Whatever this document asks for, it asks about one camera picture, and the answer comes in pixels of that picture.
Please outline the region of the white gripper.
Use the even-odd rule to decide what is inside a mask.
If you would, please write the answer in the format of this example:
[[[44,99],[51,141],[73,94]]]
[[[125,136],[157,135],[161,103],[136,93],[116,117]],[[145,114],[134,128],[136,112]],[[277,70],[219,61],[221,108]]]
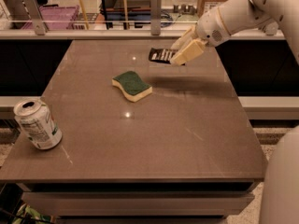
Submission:
[[[217,47],[226,42],[230,36],[221,18],[220,10],[213,7],[199,18],[196,26],[191,26],[171,46],[171,49],[178,49],[178,51],[171,58],[170,63],[183,65],[202,55],[206,48],[206,42],[209,46]]]

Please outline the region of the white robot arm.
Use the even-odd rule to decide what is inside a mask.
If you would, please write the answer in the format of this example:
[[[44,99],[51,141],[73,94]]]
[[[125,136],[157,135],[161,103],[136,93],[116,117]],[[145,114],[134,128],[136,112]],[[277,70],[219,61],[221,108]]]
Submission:
[[[298,0],[227,0],[204,13],[173,45],[173,65],[200,56],[231,35],[276,22],[295,57],[299,56]],[[268,162],[259,224],[299,224],[299,127],[277,143]]]

